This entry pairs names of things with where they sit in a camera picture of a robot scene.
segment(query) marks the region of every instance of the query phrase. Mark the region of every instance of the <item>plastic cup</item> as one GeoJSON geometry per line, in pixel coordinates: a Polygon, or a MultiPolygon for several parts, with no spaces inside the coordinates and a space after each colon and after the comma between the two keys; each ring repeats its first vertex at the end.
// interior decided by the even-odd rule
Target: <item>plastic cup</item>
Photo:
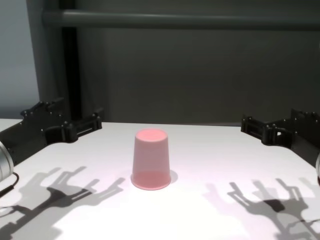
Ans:
{"type": "Polygon", "coordinates": [[[155,128],[135,135],[131,182],[143,190],[158,190],[171,182],[168,135],[155,128]]]}

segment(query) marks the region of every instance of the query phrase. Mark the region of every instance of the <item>white tabletop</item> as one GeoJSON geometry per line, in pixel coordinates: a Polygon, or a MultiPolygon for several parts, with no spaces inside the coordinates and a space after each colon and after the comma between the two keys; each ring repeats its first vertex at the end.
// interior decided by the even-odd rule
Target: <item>white tabletop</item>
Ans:
{"type": "MultiPolygon", "coordinates": [[[[0,120],[0,130],[17,122],[0,120]]],[[[12,206],[0,209],[1,240],[320,238],[315,169],[239,127],[103,123],[15,172],[15,190],[0,198],[0,207],[12,206]],[[172,183],[156,191],[130,180],[135,133],[147,127],[169,139],[172,183]]]]}

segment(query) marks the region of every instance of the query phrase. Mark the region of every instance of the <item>metal pipe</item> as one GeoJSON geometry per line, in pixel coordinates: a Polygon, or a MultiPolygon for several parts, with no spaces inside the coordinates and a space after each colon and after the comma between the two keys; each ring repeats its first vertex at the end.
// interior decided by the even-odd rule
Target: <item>metal pipe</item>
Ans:
{"type": "Polygon", "coordinates": [[[43,24],[48,27],[276,31],[320,30],[320,17],[201,16],[61,10],[43,12],[42,20],[43,24]]]}

